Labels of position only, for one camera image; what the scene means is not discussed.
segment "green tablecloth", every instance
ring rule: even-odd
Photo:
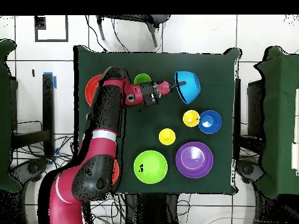
[[[266,174],[257,182],[265,196],[299,194],[299,178],[291,168],[294,142],[295,96],[299,88],[299,55],[270,47],[261,63],[255,65],[265,81],[263,101],[266,147],[262,168]]]
[[[191,104],[185,105],[178,93],[162,98],[159,105],[150,108],[128,107],[126,119],[117,139],[117,161],[122,177],[117,189],[120,193],[213,193],[233,194],[231,186],[232,112],[234,103],[234,63],[240,50],[233,48],[225,54],[156,54],[156,53],[98,53],[78,47],[79,66],[79,141],[81,141],[89,106],[85,99],[85,86],[95,75],[110,66],[125,68],[131,80],[140,73],[148,74],[153,81],[174,83],[176,71],[194,72],[201,86],[201,93]],[[184,125],[182,117],[187,110],[202,113],[215,110],[222,117],[221,129],[216,134],[204,134],[198,127]],[[173,129],[176,141],[170,146],[159,142],[158,135],[164,128]],[[203,178],[183,176],[175,165],[177,150],[186,142],[206,144],[214,155],[214,164]],[[133,171],[133,163],[145,150],[161,152],[168,161],[168,172],[157,184],[140,182]]]

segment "yellow bowl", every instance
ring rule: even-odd
[[[199,124],[199,119],[200,119],[199,113],[194,110],[189,110],[185,112],[183,116],[183,122],[188,127],[197,126]]]
[[[172,129],[163,129],[159,133],[159,141],[164,145],[170,145],[175,142],[175,132]]]

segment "green bowl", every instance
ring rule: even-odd
[[[163,180],[167,167],[165,157],[154,150],[140,153],[134,161],[134,173],[145,184],[155,184]]]
[[[134,84],[139,84],[139,83],[144,83],[144,82],[151,82],[151,81],[152,80],[151,80],[149,75],[142,73],[142,74],[139,74],[135,77]]]

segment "bowl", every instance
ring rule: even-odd
[[[199,113],[194,110],[189,110],[185,112],[183,116],[183,122],[188,127],[197,126],[199,124],[199,119],[200,119]]]
[[[220,115],[216,111],[204,111],[200,115],[199,128],[203,133],[216,133],[222,124]]]
[[[85,98],[89,106],[92,105],[93,97],[95,96],[96,90],[99,86],[99,79],[102,75],[94,76],[86,85],[85,88]]]
[[[118,178],[119,178],[119,164],[115,159],[113,163],[112,185],[115,184]]]
[[[207,175],[211,170],[213,154],[204,143],[188,142],[177,151],[175,163],[184,176],[198,179]]]
[[[151,81],[151,78],[149,75],[145,74],[145,73],[142,73],[142,74],[139,74],[135,77],[134,79],[134,84],[139,84],[139,83],[144,83],[144,82],[150,82]]]
[[[185,81],[186,84],[177,86],[180,98],[185,104],[190,104],[200,93],[200,83],[197,76],[188,71],[177,71],[175,73],[175,83]]]
[[[165,157],[154,150],[143,151],[134,161],[134,173],[145,184],[155,184],[163,180],[167,168]]]
[[[169,128],[163,129],[159,133],[159,141],[164,145],[173,144],[175,142],[175,132]]]

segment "red robot arm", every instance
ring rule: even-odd
[[[99,200],[110,191],[123,104],[150,106],[171,91],[169,82],[129,84],[117,67],[103,73],[85,126],[87,154],[81,164],[55,178],[50,193],[50,224],[83,224],[82,202]]]

